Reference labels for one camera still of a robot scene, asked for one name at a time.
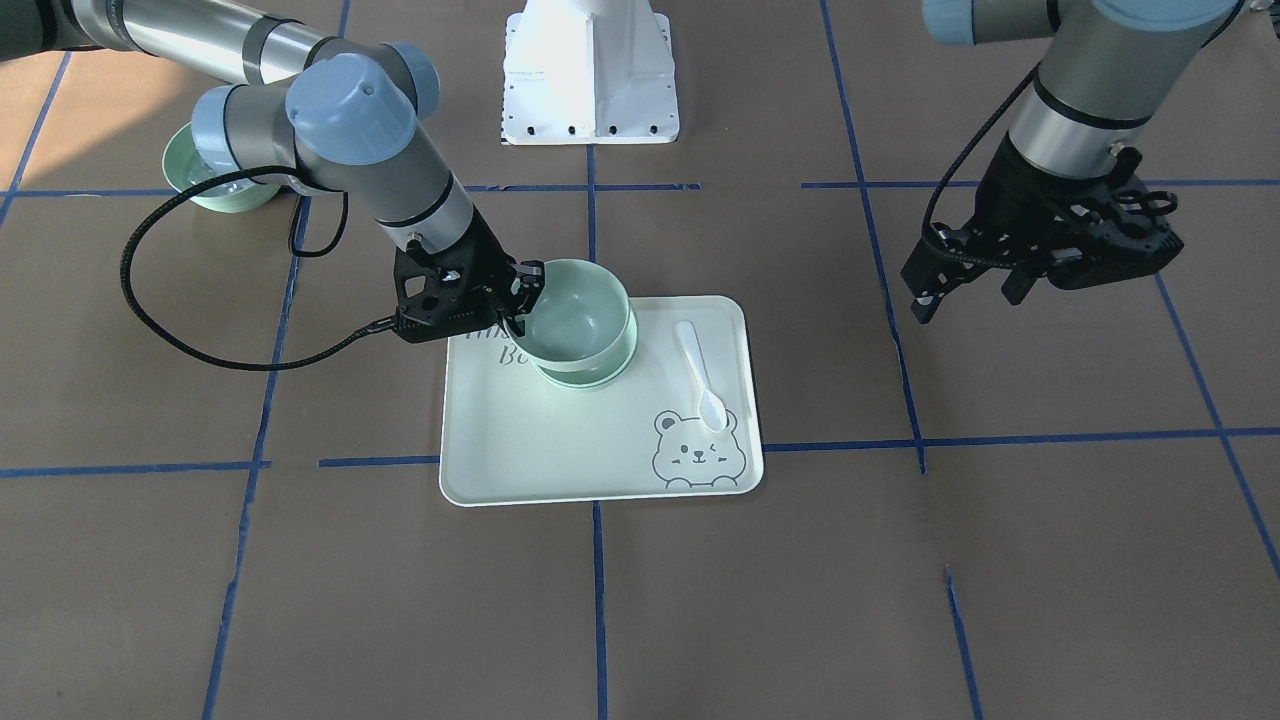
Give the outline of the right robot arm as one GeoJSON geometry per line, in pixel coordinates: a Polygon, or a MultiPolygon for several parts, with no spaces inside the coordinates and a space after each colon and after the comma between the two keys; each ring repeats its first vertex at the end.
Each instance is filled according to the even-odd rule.
{"type": "Polygon", "coordinates": [[[3,59],[109,49],[220,79],[189,128],[218,174],[260,169],[301,193],[346,192],[388,233],[422,292],[410,324],[465,333],[513,323],[539,263],[499,245],[422,127],[440,86],[410,44],[362,45],[233,1],[5,1],[3,59]]]}

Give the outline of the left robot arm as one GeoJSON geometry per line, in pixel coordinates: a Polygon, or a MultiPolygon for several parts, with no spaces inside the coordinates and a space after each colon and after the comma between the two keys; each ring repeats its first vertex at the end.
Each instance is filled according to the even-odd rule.
{"type": "Polygon", "coordinates": [[[1137,138],[1190,65],[1244,10],[1242,1],[924,1],[947,45],[1047,38],[1044,56],[998,106],[1016,113],[952,228],[922,219],[901,277],[925,324],[946,296],[989,270],[1019,305],[1038,281],[1088,290],[1161,272],[1183,250],[1178,199],[1137,174],[1137,138]]]}

